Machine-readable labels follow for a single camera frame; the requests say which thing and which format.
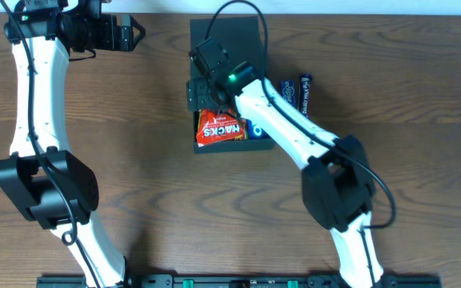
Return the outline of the blue Oreo cookie pack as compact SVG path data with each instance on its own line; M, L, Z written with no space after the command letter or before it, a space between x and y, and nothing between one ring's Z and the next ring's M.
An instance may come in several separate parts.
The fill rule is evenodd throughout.
M270 137L262 127L251 120L247 120L247 135L249 139L263 139Z

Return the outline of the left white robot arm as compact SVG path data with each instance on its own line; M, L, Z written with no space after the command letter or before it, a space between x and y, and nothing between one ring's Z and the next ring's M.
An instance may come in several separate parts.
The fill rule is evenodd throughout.
M94 172L71 151L65 82L72 62L98 50L131 52L145 37L132 16L102 12L102 1L18 2L6 9L5 36L18 77L18 108L0 188L25 220L58 237L81 266L79 287L139 287L98 216Z

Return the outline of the small blue Eclipse pack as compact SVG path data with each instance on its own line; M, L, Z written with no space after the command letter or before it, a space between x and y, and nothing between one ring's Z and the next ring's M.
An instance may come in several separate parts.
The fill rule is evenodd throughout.
M282 80L281 84L281 95L295 109L298 108L298 100L295 89L295 83L292 80Z

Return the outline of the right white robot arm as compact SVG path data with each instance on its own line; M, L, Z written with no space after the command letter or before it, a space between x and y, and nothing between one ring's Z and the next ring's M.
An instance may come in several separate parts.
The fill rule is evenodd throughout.
M376 287L383 268L371 236L375 174L362 144L314 124L283 99L264 70L249 62L235 65L215 39L201 42L189 57L206 81L208 101L258 124L300 169L303 204L330 231L342 280L350 287Z

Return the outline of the purple Dairy Milk bar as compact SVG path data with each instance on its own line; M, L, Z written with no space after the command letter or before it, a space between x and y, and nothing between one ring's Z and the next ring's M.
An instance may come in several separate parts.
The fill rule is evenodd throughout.
M308 104L310 97L312 76L310 74L301 74L299 76L299 112L309 118Z

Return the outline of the dark green box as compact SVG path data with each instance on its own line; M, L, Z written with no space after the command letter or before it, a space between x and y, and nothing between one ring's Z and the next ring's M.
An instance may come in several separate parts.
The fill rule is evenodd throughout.
M259 21L255 16L217 18L210 30L210 36L218 41L230 55L230 63L237 66L248 61L253 67L263 64L263 43L260 39ZM201 96L207 92L206 83L195 65L190 66L190 80L186 84L188 110L193 114L193 130L198 130L199 112L196 106L202 104ZM256 138L243 141L216 142L208 146L193 144L196 154L244 152L271 150L275 141L271 138Z

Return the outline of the red Hacks candy bag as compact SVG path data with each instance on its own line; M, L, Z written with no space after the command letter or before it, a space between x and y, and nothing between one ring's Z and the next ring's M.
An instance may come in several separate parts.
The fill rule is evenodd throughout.
M198 129L195 135L198 147L247 139L247 123L238 118L232 109L217 113L211 110L199 111Z

